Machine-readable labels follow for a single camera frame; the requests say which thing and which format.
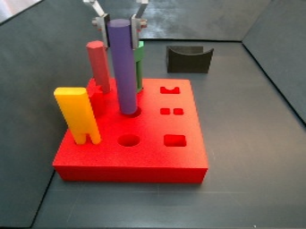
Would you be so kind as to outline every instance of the red foam base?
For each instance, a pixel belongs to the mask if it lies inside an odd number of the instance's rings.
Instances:
[[[115,81],[89,95],[102,135],[98,145],[74,143],[67,131],[54,159],[66,181],[201,183],[209,170],[193,89],[188,80],[143,80],[137,117],[119,112]]]

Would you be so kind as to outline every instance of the circular hole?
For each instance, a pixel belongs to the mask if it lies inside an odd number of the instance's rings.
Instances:
[[[135,134],[126,134],[119,137],[119,144],[123,147],[134,147],[139,144],[141,138]]]
[[[135,118],[142,114],[142,109],[138,107],[138,110],[135,113],[133,114],[126,114],[125,116],[127,116],[129,118]]]

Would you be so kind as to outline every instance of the yellow peg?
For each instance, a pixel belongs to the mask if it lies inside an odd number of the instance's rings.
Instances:
[[[58,88],[54,96],[77,144],[86,144],[87,134],[93,143],[98,144],[101,133],[86,88]]]

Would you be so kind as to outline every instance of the gray surface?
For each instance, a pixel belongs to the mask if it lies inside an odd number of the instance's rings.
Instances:
[[[168,74],[166,46],[216,48],[209,74]],[[240,43],[146,42],[143,75],[192,79],[210,170],[202,185],[63,182],[35,227],[305,227],[306,134]]]
[[[101,0],[111,19],[138,12],[135,0]],[[270,0],[151,0],[142,38],[242,40]]]
[[[53,0],[0,26],[0,227],[30,226],[39,209],[66,129],[53,92],[87,84],[91,18],[82,1]]]
[[[0,23],[42,0],[0,0]]]
[[[306,122],[306,1],[276,0],[244,43]]]

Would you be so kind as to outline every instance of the hole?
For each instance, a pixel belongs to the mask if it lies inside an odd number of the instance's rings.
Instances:
[[[142,109],[138,107],[138,110],[134,114],[125,114],[129,118],[135,118],[142,114]]]
[[[182,108],[176,108],[174,109],[174,114],[176,115],[184,115],[185,114],[185,110]]]
[[[126,134],[119,137],[119,144],[123,147],[134,147],[139,144],[141,138],[135,134]]]
[[[161,108],[161,115],[170,115],[170,108]]]
[[[165,145],[168,147],[185,147],[188,145],[186,135],[165,135]]]
[[[176,87],[174,89],[168,89],[166,87],[161,87],[161,93],[162,94],[180,94],[180,87]]]

